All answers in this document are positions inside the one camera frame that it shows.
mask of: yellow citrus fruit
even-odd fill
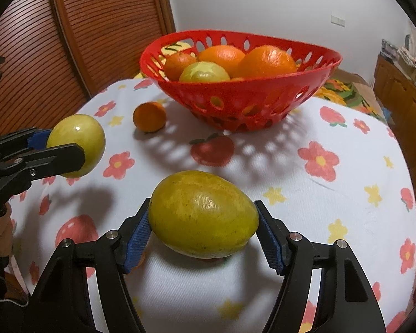
[[[296,71],[297,66],[291,55],[278,47],[264,45],[245,55],[234,77],[256,79],[291,74]]]
[[[216,45],[199,53],[199,61],[213,62],[222,66],[228,75],[232,76],[245,54],[237,47],[229,45]]]
[[[190,257],[227,257],[258,227],[254,203],[219,176],[197,170],[168,176],[154,189],[148,212],[157,237]]]
[[[76,143],[84,150],[85,163],[80,170],[62,176],[80,178],[94,169],[102,158],[106,145],[105,132],[98,121],[89,115],[68,116],[52,129],[46,147],[72,143]]]
[[[222,66],[213,62],[199,61],[183,70],[179,82],[223,82],[230,76]]]
[[[182,75],[183,70],[195,62],[197,62],[197,59],[190,54],[176,52],[167,57],[163,72],[171,81],[179,81],[179,77]]]
[[[166,111],[158,102],[140,104],[133,113],[136,128],[144,133],[154,133],[165,126]]]

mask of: white tablecloth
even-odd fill
[[[146,101],[162,103],[168,115],[166,127],[154,134],[136,131],[132,121],[133,110]],[[11,200],[14,253],[30,291],[63,238],[83,242],[117,229],[160,180],[197,169],[263,200],[274,217],[310,241],[347,240],[386,325],[391,322],[389,331],[405,316],[416,277],[416,207],[402,152],[381,122],[312,97],[270,129],[228,134],[141,79],[112,84],[79,112],[105,130],[99,165],[77,180],[36,181]],[[203,142],[213,133],[219,136]],[[93,269],[88,276],[96,327],[105,332]],[[311,327],[319,278],[315,272],[302,331]],[[152,235],[143,265],[126,282],[149,333],[256,333],[282,278],[269,268],[255,235],[243,251],[217,261],[185,257]]]

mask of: red plastic basket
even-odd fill
[[[262,45],[277,46],[300,67],[297,73],[245,81],[181,83],[163,78],[161,49],[177,41],[196,53],[211,45],[228,44],[251,51]],[[229,131],[252,131],[271,127],[311,97],[342,61],[341,55],[322,46],[276,37],[232,31],[196,30],[165,35],[151,43],[140,59],[144,74],[156,80],[162,90],[210,125]]]

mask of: orange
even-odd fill
[[[284,50],[264,45],[250,51],[237,67],[235,77],[256,79],[291,74],[297,71],[294,59]]]
[[[245,54],[238,48],[229,45],[216,45],[199,53],[199,61],[213,62],[222,66],[232,76]]]
[[[133,113],[134,125],[144,133],[154,133],[165,126],[166,112],[158,102],[140,104]]]
[[[183,70],[195,62],[197,62],[197,59],[190,54],[176,52],[167,58],[163,72],[171,81],[179,81]]]

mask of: blue gripper pad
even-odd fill
[[[49,134],[52,129],[44,129],[35,132],[30,138],[28,138],[28,148],[35,150],[46,149],[46,143],[48,142]]]
[[[279,275],[282,275],[285,264],[282,261],[280,244],[260,210],[257,209],[257,211],[259,213],[259,226],[256,234],[260,245],[262,246],[263,253],[265,254],[265,258],[267,259],[270,268],[274,269]]]
[[[151,227],[148,222],[148,211],[146,211],[126,247],[126,259],[123,264],[125,274],[139,264],[150,235]]]

